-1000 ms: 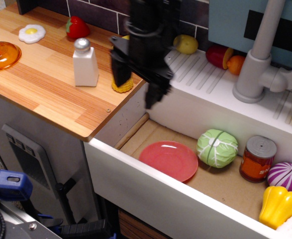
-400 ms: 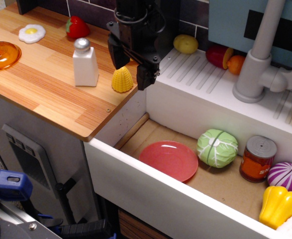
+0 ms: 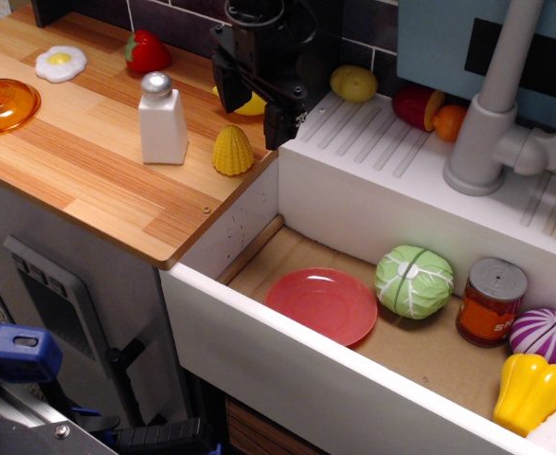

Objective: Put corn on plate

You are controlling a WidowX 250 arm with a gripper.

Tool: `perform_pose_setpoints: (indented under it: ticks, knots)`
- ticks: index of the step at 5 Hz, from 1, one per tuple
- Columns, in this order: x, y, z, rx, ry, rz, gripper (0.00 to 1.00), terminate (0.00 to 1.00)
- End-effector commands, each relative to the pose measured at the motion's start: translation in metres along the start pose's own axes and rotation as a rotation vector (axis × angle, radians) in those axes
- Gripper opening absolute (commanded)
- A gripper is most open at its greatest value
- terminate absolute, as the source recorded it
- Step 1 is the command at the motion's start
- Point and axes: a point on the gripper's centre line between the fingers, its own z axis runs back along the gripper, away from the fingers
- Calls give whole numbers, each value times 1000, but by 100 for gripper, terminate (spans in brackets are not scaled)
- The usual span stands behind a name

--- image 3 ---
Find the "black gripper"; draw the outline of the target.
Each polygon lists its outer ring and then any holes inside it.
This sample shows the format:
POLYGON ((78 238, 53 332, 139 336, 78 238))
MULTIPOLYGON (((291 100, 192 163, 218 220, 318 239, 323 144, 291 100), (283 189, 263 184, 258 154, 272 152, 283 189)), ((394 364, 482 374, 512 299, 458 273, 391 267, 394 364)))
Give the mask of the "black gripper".
POLYGON ((297 62, 309 43, 309 27, 298 21, 216 26, 213 77, 222 106, 233 113, 256 92, 264 110, 265 147, 294 139, 306 119, 308 90, 297 62))

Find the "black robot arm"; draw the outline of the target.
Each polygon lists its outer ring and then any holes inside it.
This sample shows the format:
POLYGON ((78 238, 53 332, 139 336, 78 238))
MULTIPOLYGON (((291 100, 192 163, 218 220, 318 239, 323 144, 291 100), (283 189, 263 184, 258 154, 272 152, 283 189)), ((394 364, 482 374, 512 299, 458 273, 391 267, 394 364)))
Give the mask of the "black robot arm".
POLYGON ((212 69, 227 113, 254 94, 266 102, 265 148, 294 139, 330 90, 340 59, 342 1, 227 1, 216 26, 212 69))

